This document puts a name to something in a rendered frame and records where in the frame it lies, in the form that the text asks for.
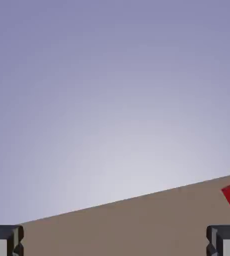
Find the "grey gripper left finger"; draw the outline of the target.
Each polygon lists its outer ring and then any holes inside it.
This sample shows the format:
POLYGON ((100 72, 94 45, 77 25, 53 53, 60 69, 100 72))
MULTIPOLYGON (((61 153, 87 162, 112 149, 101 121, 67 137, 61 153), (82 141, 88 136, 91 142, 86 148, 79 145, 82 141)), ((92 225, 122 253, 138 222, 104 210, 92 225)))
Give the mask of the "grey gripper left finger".
POLYGON ((22 225, 0 225, 0 256, 24 256, 22 225))

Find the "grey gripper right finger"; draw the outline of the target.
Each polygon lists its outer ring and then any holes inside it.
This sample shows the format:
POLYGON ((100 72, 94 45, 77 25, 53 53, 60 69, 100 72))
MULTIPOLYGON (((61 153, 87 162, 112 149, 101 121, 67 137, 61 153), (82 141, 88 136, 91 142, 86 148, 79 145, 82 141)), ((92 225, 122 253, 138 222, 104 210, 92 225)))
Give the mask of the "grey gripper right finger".
POLYGON ((206 256, 230 256, 230 225, 209 225, 206 238, 206 256))

